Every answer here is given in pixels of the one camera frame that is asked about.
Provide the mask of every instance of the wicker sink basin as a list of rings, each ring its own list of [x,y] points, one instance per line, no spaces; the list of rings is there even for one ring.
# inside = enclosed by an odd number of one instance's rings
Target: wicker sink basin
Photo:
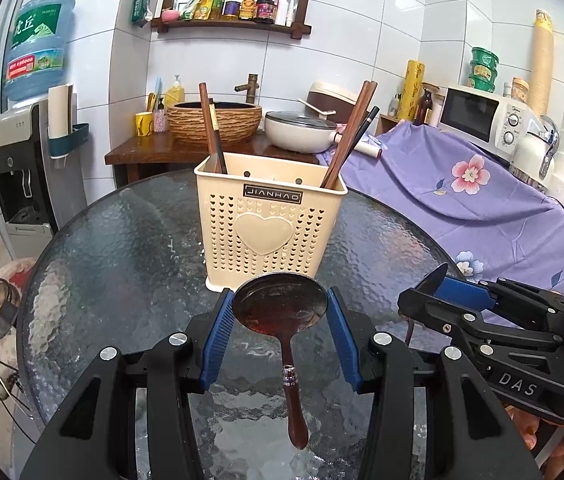
[[[229,145],[251,137],[262,119],[262,108],[246,103],[216,102],[222,143]],[[167,110],[169,131],[187,144],[206,145],[200,102],[181,103]]]

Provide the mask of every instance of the textured glass tabletop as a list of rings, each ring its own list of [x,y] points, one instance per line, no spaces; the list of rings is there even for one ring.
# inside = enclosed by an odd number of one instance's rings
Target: textured glass tabletop
[[[443,262],[457,272],[421,229],[351,191],[316,278],[325,287],[337,285],[348,307],[369,314],[379,330],[404,339],[399,293]],[[19,326],[20,366],[40,422],[50,420],[101,348],[149,349],[213,308],[218,295],[206,289],[205,278],[192,171],[144,180],[76,216],[40,257]],[[412,346],[439,351],[446,342],[416,327]],[[357,477],[372,396],[358,396],[342,377],[326,319],[296,335],[292,345],[310,431],[307,449],[293,448],[286,432],[280,344],[236,322],[217,383],[204,396],[189,396],[207,478]],[[424,445],[423,398],[416,396],[415,455]],[[142,478],[148,474],[144,409],[139,392]]]

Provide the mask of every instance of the purple tablecloth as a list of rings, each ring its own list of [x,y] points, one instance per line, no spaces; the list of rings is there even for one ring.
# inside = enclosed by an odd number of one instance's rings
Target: purple tablecloth
[[[347,186],[431,235],[471,281],[510,278],[564,294],[564,208],[462,139],[399,124],[378,159],[353,152]],[[328,164],[334,150],[318,158]]]

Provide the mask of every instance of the yellow plastic wrap roll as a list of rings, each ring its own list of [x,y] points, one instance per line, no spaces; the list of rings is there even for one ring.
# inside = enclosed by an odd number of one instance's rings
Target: yellow plastic wrap roll
[[[398,108],[398,119],[412,121],[418,110],[420,93],[422,92],[422,80],[424,79],[424,63],[411,59],[406,67],[404,77],[404,88]]]
[[[533,31],[531,81],[528,86],[526,104],[533,112],[542,116],[549,106],[553,79],[553,23],[545,10],[536,11]]]

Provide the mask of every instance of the pink flower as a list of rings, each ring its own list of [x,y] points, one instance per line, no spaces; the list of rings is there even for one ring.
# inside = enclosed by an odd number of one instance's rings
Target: pink flower
[[[480,186],[486,186],[491,178],[491,173],[484,169],[484,159],[479,155],[473,155],[468,163],[458,162],[451,173],[457,177],[451,184],[453,191],[466,191],[469,195],[476,194]]]

